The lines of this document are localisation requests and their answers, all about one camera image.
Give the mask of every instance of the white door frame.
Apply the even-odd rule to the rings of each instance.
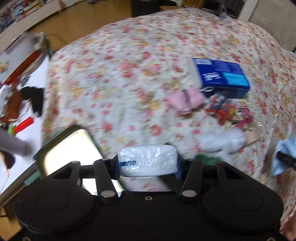
[[[237,18],[240,21],[249,21],[252,17],[259,0],[245,0],[244,6]]]

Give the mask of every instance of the pink cloth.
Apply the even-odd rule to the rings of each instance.
[[[188,88],[184,91],[176,91],[166,96],[167,103],[175,108],[181,115],[188,114],[199,107],[205,101],[205,95],[196,88]]]

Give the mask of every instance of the wooden floor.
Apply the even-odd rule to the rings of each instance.
[[[108,23],[129,17],[131,17],[130,0],[99,1],[93,5],[83,1],[43,20],[30,29],[30,32],[44,32],[48,35],[53,51],[57,51]],[[0,209],[0,215],[7,213],[8,217],[0,217],[0,237],[5,240],[20,230],[10,202],[6,210]]]

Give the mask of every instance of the wooden chair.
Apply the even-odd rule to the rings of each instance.
[[[183,0],[182,7],[196,7],[196,8],[202,8],[205,0]],[[177,9],[179,7],[175,6],[160,6],[160,10],[171,10],[171,9]]]

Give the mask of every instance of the person's skin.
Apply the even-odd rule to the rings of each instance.
[[[289,241],[293,241],[296,238],[296,215],[294,214],[293,217],[286,223],[283,229],[283,235]]]

